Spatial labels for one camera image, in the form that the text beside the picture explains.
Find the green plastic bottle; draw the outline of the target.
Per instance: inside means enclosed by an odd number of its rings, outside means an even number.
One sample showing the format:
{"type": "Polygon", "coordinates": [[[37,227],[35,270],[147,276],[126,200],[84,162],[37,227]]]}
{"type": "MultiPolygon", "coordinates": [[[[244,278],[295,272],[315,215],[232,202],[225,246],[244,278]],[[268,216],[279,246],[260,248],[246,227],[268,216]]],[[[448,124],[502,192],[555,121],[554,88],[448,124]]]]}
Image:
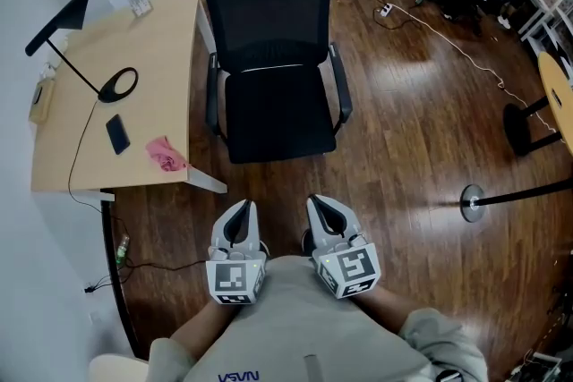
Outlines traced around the green plastic bottle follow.
{"type": "Polygon", "coordinates": [[[124,235],[115,251],[115,263],[118,267],[121,267],[124,264],[130,240],[131,238],[128,235],[124,235]]]}

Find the white desk leg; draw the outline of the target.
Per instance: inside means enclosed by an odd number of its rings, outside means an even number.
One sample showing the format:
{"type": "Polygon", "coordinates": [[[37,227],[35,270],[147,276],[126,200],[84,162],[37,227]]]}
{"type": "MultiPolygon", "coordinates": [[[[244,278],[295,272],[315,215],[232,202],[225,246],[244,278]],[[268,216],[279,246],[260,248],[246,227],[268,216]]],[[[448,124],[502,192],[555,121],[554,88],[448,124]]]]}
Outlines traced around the white desk leg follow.
{"type": "Polygon", "coordinates": [[[201,188],[203,190],[212,191],[217,194],[226,194],[227,185],[220,180],[208,175],[201,170],[190,167],[187,169],[187,181],[188,184],[201,188]]]}
{"type": "Polygon", "coordinates": [[[208,52],[210,54],[215,53],[217,51],[216,43],[215,43],[214,35],[213,35],[212,30],[211,30],[210,22],[209,22],[209,19],[207,17],[207,14],[205,12],[205,8],[203,6],[202,0],[198,0],[197,13],[196,13],[196,25],[199,28],[199,31],[201,33],[201,36],[203,38],[204,44],[205,44],[208,52]]]}

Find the black smartphone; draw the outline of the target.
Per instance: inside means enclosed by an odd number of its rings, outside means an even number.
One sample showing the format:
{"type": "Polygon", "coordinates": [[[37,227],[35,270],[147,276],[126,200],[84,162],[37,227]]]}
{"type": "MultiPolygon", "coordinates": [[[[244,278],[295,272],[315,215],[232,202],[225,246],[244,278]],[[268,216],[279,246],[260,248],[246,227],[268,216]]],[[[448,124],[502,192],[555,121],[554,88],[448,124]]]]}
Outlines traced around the black smartphone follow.
{"type": "Polygon", "coordinates": [[[106,123],[106,128],[114,152],[118,156],[121,155],[130,147],[131,142],[120,115],[114,115],[109,119],[106,123]]]}

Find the person's left forearm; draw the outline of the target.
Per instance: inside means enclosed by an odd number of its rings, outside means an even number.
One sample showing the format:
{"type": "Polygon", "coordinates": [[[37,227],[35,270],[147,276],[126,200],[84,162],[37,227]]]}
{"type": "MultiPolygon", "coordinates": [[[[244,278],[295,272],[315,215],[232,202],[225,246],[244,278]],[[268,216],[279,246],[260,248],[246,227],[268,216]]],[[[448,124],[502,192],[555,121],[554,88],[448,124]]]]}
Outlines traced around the person's left forearm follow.
{"type": "Polygon", "coordinates": [[[199,360],[217,341],[240,310],[210,300],[195,316],[179,327],[170,338],[199,360]]]}

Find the black pole stand round base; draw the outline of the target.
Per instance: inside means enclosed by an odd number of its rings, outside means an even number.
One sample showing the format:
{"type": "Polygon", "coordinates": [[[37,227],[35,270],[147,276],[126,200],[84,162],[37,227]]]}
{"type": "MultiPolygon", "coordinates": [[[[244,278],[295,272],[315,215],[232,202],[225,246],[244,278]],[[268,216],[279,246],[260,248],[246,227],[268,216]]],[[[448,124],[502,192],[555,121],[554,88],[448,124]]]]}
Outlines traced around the black pole stand round base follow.
{"type": "Polygon", "coordinates": [[[485,197],[481,187],[476,184],[470,184],[465,187],[460,195],[460,212],[468,223],[474,223],[482,218],[486,206],[531,199],[566,190],[573,190],[573,177],[532,189],[515,191],[494,197],[485,197]]]}

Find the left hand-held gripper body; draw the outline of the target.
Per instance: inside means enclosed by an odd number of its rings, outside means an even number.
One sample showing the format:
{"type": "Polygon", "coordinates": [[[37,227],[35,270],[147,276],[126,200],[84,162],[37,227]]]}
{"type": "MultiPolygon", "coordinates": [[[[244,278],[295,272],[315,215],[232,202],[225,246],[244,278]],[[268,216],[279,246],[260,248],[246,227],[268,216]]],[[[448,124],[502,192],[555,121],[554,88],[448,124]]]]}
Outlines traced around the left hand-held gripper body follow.
{"type": "Polygon", "coordinates": [[[258,251],[230,251],[210,247],[206,272],[210,296],[222,305],[252,305],[266,275],[267,256],[258,251]]]}

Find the black office chair seat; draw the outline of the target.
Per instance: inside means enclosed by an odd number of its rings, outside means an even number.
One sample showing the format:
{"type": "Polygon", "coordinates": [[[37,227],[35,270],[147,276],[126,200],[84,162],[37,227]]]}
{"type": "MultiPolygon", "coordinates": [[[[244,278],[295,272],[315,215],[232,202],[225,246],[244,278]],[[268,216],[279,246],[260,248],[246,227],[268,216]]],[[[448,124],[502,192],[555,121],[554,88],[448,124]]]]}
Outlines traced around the black office chair seat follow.
{"type": "Polygon", "coordinates": [[[227,149],[233,164],[319,155],[337,146],[317,67],[231,74],[225,82],[225,112],[227,149]]]}

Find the person's right forearm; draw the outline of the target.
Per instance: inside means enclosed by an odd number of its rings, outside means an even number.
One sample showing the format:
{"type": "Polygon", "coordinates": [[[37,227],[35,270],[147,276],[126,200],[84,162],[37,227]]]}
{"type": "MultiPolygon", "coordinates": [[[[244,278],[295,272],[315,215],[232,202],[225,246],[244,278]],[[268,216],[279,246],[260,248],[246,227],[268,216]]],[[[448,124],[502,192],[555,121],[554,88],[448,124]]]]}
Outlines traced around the person's right forearm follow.
{"type": "Polygon", "coordinates": [[[365,293],[352,296],[351,300],[381,327],[401,336],[404,336],[401,333],[402,328],[412,313],[432,310],[393,293],[380,284],[365,293]]]}

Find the wooden tissue box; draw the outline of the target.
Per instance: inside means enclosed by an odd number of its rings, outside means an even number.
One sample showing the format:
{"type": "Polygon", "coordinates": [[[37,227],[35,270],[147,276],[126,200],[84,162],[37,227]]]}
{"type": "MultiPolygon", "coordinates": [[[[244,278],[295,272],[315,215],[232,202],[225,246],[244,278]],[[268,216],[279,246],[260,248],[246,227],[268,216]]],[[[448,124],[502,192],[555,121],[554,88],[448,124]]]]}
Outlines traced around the wooden tissue box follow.
{"type": "Polygon", "coordinates": [[[44,123],[48,117],[48,112],[56,81],[53,77],[40,80],[35,88],[29,112],[29,121],[36,125],[44,123]]]}

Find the white frame equipment cart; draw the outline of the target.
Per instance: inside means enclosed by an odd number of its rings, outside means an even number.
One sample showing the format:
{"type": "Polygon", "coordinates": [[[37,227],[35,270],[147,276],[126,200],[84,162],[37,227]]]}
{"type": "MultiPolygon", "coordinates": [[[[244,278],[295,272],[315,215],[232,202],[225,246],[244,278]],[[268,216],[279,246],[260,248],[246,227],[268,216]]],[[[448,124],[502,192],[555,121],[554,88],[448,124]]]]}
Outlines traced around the white frame equipment cart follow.
{"type": "Polygon", "coordinates": [[[515,367],[505,382],[569,382],[571,370],[562,358],[533,352],[515,367]]]}

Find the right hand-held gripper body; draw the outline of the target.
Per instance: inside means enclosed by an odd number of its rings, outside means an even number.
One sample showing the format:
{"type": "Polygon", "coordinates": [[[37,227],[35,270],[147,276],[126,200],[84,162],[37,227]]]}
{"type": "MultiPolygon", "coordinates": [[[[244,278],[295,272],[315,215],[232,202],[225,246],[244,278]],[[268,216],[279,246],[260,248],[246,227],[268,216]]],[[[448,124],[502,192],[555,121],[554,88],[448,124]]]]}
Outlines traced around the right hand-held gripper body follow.
{"type": "Polygon", "coordinates": [[[368,292],[381,277],[376,247],[363,233],[330,247],[315,248],[312,259],[319,278],[337,299],[368,292]]]}

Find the black desk lamp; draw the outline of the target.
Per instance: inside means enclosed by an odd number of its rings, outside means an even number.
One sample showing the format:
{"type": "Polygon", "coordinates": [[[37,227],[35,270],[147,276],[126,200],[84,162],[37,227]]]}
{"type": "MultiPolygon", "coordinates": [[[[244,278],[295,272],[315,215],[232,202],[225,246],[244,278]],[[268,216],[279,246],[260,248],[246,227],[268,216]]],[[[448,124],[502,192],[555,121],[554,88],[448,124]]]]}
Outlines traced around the black desk lamp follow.
{"type": "Polygon", "coordinates": [[[114,74],[100,89],[97,89],[50,40],[50,38],[58,30],[81,30],[84,23],[88,2],[89,0],[69,1],[29,42],[29,44],[25,47],[25,54],[29,57],[32,57],[42,45],[47,43],[56,53],[56,55],[59,56],[67,64],[67,66],[98,95],[98,100],[100,102],[115,103],[124,98],[127,98],[134,91],[139,80],[139,74],[135,68],[123,68],[114,74]],[[119,93],[115,90],[115,85],[118,83],[121,77],[127,73],[133,74],[133,83],[128,90],[119,93]]]}

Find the white frame table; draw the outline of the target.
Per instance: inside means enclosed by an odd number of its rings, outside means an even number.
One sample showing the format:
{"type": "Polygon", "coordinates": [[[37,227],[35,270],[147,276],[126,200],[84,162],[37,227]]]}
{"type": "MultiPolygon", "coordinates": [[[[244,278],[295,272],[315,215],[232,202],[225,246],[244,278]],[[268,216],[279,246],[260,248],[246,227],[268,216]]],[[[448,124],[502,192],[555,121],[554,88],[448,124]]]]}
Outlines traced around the white frame table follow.
{"type": "Polygon", "coordinates": [[[547,51],[573,68],[573,0],[556,0],[551,6],[534,1],[538,9],[519,29],[521,42],[535,55],[547,51]]]}

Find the pink cloth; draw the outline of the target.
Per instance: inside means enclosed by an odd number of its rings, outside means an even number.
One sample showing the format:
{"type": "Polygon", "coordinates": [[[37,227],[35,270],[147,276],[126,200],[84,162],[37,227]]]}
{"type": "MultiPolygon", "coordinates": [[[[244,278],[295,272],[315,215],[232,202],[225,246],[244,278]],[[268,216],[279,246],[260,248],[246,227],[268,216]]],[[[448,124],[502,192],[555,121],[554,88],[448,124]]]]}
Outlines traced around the pink cloth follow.
{"type": "Polygon", "coordinates": [[[147,143],[145,149],[150,158],[164,172],[178,172],[191,167],[185,156],[172,147],[166,136],[160,136],[151,140],[147,143]]]}

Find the person's olive t-shirt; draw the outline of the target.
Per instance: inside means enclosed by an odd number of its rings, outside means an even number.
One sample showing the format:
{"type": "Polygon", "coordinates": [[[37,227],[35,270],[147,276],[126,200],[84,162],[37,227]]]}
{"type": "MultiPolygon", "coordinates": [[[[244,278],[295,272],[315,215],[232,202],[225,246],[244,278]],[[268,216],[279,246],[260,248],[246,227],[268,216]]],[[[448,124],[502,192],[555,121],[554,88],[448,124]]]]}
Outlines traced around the person's olive t-shirt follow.
{"type": "Polygon", "coordinates": [[[395,335],[335,298],[301,256],[271,260],[258,301],[236,306],[199,360],[170,336],[153,341],[146,382],[488,382],[457,321],[418,310],[395,335]]]}

